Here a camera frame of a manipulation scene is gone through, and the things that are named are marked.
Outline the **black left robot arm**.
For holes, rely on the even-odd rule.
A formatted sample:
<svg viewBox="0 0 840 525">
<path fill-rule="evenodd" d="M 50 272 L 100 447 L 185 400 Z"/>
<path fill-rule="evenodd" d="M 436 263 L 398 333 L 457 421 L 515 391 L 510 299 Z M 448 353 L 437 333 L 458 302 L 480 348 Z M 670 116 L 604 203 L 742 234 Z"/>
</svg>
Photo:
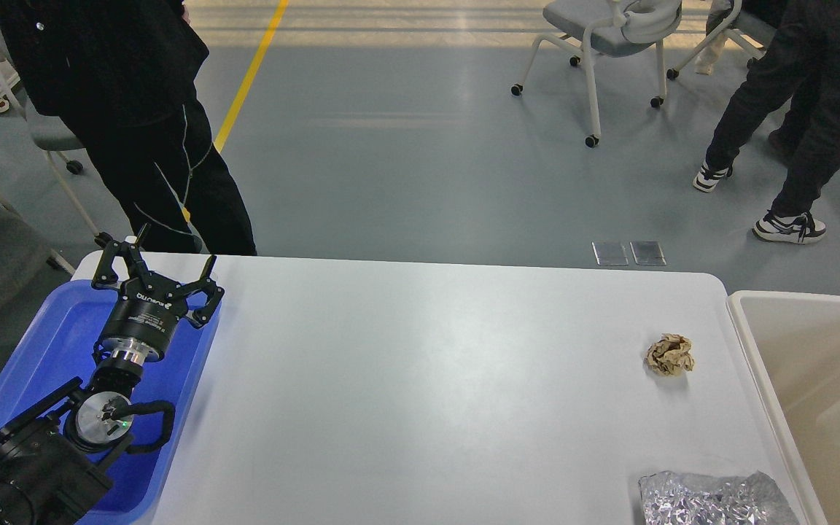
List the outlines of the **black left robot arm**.
<svg viewBox="0 0 840 525">
<path fill-rule="evenodd" d="M 51 293 L 0 375 L 0 524 L 124 524 L 154 504 L 217 329 L 209 256 L 191 282 L 139 239 L 96 237 L 90 284 Z"/>
</svg>

